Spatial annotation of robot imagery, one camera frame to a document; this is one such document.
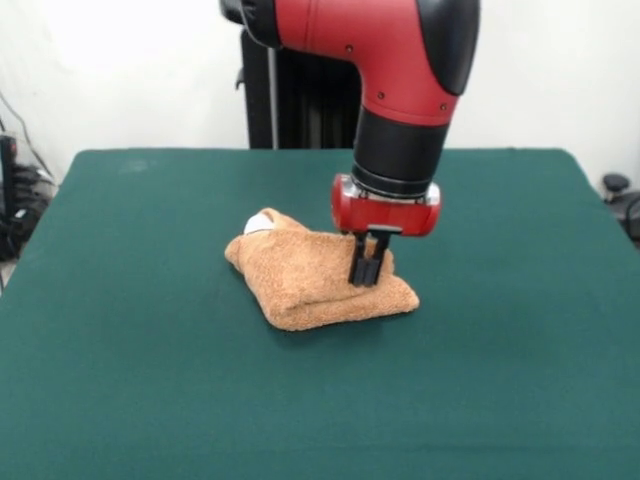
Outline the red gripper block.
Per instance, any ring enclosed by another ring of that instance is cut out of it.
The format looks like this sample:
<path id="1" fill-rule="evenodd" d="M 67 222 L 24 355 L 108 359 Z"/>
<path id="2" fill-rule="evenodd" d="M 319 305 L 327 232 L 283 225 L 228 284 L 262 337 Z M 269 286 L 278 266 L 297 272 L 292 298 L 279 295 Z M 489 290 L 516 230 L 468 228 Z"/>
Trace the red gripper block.
<path id="1" fill-rule="evenodd" d="M 361 188 L 350 175 L 337 174 L 331 191 L 331 215 L 334 226 L 342 232 L 356 233 L 349 271 L 354 286 L 378 283 L 391 234 L 426 236 L 432 232 L 441 210 L 441 191 L 432 183 L 422 197 L 394 199 Z M 366 257 L 366 232 L 375 241 L 374 250 Z"/>

